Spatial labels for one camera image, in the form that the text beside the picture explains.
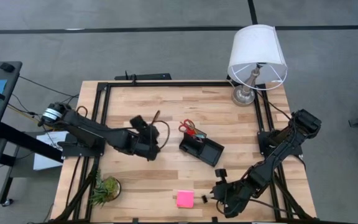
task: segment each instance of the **black desk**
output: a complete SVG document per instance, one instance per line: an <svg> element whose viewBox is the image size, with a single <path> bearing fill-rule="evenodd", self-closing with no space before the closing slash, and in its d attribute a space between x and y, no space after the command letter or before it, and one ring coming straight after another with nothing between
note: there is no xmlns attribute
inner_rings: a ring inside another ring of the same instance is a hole
<svg viewBox="0 0 358 224"><path fill-rule="evenodd" d="M5 100L0 100L0 164L12 167L16 160L16 155L8 156L3 154L7 141L12 142L18 146L27 148L32 152L40 154L47 158L53 159L58 162L63 162L62 152L58 149L55 149L48 144L38 141L35 138L1 122L2 116L12 95L13 89L16 85L17 80L19 79L19 72L22 68L22 62L6 63L13 65L15 67L15 70L13 72L5 72L4 70L0 69L0 80L7 80L4 91L2 93L5 96Z"/></svg>

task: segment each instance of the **black pen holder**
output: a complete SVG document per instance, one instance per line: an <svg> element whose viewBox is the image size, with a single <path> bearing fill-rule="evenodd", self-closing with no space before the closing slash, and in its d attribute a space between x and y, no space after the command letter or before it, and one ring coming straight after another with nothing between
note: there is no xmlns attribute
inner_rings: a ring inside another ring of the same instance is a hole
<svg viewBox="0 0 358 224"><path fill-rule="evenodd" d="M208 138L204 138L202 142L200 142L191 135L183 133L183 140L179 144L179 149L215 167L221 157L224 146Z"/></svg>

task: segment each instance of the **pink sticky note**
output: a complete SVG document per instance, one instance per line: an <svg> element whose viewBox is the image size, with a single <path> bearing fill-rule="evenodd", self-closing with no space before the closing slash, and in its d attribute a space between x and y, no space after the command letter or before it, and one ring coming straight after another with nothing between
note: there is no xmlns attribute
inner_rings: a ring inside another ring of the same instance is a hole
<svg viewBox="0 0 358 224"><path fill-rule="evenodd" d="M183 208L193 208L193 205L194 205L194 191L178 190L177 206Z"/></svg>

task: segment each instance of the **white lampshade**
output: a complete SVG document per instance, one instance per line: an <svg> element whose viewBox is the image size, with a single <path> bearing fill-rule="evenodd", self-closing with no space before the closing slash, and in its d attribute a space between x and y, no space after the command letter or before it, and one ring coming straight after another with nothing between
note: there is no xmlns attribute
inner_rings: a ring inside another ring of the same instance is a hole
<svg viewBox="0 0 358 224"><path fill-rule="evenodd" d="M267 64L260 69L256 84L284 81L287 65L274 27L253 25L239 30L234 36L227 73L242 83L258 62Z"/></svg>

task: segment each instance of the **gray carpet floor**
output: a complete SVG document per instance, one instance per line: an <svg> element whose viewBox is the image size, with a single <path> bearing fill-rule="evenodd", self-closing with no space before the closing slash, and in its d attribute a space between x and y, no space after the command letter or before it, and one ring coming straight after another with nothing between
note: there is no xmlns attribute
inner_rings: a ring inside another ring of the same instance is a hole
<svg viewBox="0 0 358 224"><path fill-rule="evenodd" d="M255 0L259 23L271 26L358 25L358 1ZM0 29L251 25L245 0L0 0ZM77 94L83 80L129 73L171 73L174 79L223 79L235 32L0 35L0 61L23 62L21 75ZM285 83L292 111L323 121L303 145L311 193L323 220L358 223L358 30L278 31L289 67ZM14 93L32 111L66 97L19 80ZM19 106L16 99L13 105ZM7 110L3 121L40 131ZM12 152L12 146L6 151ZM0 168L0 186L6 168ZM41 222L59 172L14 179L0 223Z"/></svg>

